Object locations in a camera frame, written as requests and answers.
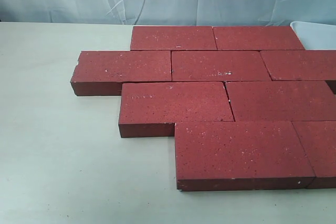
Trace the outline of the long red brick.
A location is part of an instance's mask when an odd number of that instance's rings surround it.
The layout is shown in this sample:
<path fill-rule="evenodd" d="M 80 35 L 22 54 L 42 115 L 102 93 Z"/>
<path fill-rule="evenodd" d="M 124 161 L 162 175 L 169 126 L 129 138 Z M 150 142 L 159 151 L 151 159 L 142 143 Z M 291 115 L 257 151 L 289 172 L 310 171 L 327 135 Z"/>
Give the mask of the long red brick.
<path fill-rule="evenodd" d="M 222 82 L 125 83 L 119 132 L 122 138 L 173 136 L 176 123 L 234 120 Z"/>

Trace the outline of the red brick with white scratches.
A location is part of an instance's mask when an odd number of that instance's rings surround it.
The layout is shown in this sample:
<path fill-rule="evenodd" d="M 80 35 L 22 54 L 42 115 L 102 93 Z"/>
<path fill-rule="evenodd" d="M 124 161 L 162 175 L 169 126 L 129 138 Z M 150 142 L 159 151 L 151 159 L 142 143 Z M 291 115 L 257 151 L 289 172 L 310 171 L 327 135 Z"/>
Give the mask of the red brick with white scratches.
<path fill-rule="evenodd" d="M 270 81 L 258 51 L 173 51 L 172 80 Z"/>

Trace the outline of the angled red brick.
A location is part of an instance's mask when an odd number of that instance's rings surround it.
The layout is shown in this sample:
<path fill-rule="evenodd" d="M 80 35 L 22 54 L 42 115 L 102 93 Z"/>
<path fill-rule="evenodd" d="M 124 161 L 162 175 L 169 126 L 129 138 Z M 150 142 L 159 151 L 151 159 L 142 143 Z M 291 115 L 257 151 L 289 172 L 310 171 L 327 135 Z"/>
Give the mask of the angled red brick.
<path fill-rule="evenodd" d="M 77 96 L 119 96 L 129 82 L 172 80 L 171 52 L 82 51 L 70 80 Z"/>

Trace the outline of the back row left red brick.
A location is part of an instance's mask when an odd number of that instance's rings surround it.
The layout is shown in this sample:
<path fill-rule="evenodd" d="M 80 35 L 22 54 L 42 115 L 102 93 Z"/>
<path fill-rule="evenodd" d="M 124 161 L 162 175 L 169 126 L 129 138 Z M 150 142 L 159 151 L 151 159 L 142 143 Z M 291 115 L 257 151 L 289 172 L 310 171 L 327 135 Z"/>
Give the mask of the back row left red brick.
<path fill-rule="evenodd" d="M 216 50 L 211 26 L 134 26 L 131 50 Z"/>

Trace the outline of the front large red brick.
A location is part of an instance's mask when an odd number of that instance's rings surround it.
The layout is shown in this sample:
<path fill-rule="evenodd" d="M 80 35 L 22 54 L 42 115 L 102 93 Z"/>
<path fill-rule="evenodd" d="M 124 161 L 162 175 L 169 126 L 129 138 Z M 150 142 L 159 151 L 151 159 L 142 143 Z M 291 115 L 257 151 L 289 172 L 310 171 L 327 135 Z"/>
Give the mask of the front large red brick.
<path fill-rule="evenodd" d="M 291 122 L 195 122 L 175 126 L 181 191 L 306 188 L 315 173 Z"/>

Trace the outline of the back row right red brick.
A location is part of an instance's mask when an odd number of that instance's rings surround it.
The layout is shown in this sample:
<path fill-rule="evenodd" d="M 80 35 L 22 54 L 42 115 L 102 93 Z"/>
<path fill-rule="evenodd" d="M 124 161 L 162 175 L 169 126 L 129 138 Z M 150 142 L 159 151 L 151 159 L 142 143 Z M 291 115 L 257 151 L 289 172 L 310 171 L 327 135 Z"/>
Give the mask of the back row right red brick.
<path fill-rule="evenodd" d="M 213 27 L 218 50 L 304 50 L 289 26 Z"/>

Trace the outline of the right second row red brick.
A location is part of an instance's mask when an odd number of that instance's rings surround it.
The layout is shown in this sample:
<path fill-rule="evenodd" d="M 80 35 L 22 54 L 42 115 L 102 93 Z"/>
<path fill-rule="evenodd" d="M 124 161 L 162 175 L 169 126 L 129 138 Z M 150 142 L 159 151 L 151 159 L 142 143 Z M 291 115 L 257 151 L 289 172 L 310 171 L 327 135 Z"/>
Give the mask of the right second row red brick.
<path fill-rule="evenodd" d="M 273 81 L 325 81 L 335 93 L 334 50 L 263 50 L 260 55 Z"/>

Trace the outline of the right third row red brick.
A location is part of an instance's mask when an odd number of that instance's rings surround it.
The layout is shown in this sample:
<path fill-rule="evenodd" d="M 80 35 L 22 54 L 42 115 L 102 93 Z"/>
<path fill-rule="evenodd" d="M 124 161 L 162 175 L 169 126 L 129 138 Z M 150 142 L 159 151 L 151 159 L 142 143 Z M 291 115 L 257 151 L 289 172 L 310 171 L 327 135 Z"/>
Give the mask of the right third row red brick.
<path fill-rule="evenodd" d="M 236 121 L 334 121 L 335 95 L 324 81 L 228 82 Z"/>

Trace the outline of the front right edge red brick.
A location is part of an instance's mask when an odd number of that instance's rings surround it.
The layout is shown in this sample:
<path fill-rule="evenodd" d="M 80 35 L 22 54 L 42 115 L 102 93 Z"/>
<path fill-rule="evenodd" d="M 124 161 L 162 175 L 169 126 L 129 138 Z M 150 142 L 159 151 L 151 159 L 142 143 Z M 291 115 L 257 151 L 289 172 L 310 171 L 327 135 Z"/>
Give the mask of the front right edge red brick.
<path fill-rule="evenodd" d="M 292 124 L 316 176 L 307 188 L 335 188 L 335 121 Z"/>

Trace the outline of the white plastic tray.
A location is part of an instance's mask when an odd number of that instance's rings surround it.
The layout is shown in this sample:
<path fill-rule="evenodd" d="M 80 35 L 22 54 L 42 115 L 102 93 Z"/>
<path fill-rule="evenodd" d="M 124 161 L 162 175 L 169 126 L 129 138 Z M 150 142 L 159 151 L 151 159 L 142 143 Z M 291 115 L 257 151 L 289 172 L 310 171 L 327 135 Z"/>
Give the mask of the white plastic tray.
<path fill-rule="evenodd" d="M 290 27 L 306 50 L 336 49 L 335 25 L 294 21 L 290 23 Z"/>

